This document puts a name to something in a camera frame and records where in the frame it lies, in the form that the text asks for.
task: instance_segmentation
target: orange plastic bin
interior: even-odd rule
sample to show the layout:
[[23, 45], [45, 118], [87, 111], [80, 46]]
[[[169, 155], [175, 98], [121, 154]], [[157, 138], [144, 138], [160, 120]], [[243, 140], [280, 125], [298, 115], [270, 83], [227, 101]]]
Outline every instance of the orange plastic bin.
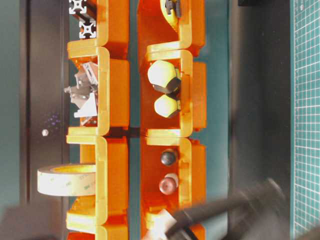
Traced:
[[67, 240], [128, 240], [128, 218], [126, 215], [111, 217], [104, 225], [94, 226], [95, 233], [70, 232]]
[[[179, 68], [181, 77], [180, 113], [172, 118], [158, 115], [154, 102], [163, 93], [153, 89], [148, 69], [156, 60], [171, 62]], [[206, 64], [193, 62], [187, 50], [153, 52], [145, 56], [140, 68], [141, 132], [147, 137], [189, 137], [193, 130], [207, 126]]]
[[180, 0], [181, 18], [175, 29], [166, 21], [161, 3], [140, 0], [137, 11], [139, 63], [146, 53], [188, 49], [198, 56], [205, 45], [205, 1]]
[[125, 137], [67, 135], [69, 144], [80, 144], [80, 163], [96, 164], [95, 195], [77, 197], [67, 212], [70, 230], [95, 233], [110, 217], [127, 214], [128, 143]]
[[[177, 151], [178, 159], [171, 166], [161, 163], [166, 149]], [[178, 176], [178, 188], [171, 195], [159, 190], [159, 182], [169, 173]], [[163, 209], [173, 213], [206, 199], [206, 148], [188, 138], [141, 138], [141, 234], [153, 227], [154, 217]], [[201, 225], [192, 228], [198, 239], [205, 239]]]
[[71, 126], [68, 135], [104, 136], [111, 127], [128, 129], [130, 124], [130, 66], [127, 60], [110, 58], [104, 47], [87, 47], [68, 52], [79, 69], [81, 64], [98, 64], [97, 124]]
[[129, 44], [129, 0], [95, 0], [96, 38], [68, 43], [68, 51], [88, 47], [105, 47], [113, 59], [126, 59]]

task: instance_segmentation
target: black ball knob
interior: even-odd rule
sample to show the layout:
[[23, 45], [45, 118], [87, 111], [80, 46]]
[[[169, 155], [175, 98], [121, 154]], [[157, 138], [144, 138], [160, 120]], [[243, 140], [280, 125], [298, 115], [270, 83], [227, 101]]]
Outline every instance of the black ball knob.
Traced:
[[161, 154], [161, 162], [166, 166], [171, 166], [177, 160], [177, 154], [172, 149], [167, 149]]

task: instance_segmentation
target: grid lines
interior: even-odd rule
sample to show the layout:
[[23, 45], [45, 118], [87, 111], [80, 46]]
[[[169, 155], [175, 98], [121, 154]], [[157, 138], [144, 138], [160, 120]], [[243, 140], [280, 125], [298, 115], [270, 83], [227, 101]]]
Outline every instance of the grid lines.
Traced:
[[320, 0], [294, 0], [293, 234], [320, 224]]

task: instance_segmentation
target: brown ball knob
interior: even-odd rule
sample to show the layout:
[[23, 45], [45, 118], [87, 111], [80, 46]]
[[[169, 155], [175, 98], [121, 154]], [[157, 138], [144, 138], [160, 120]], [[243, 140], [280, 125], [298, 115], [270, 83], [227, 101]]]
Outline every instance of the brown ball knob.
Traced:
[[160, 181], [159, 189], [163, 194], [171, 195], [177, 189], [176, 181], [172, 177], [165, 177]]

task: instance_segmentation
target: roll of tape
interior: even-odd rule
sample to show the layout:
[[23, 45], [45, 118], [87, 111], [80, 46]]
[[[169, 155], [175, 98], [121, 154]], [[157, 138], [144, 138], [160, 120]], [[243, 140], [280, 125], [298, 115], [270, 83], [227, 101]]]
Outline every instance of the roll of tape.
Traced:
[[95, 164], [64, 164], [38, 169], [39, 193], [52, 196], [96, 194]]

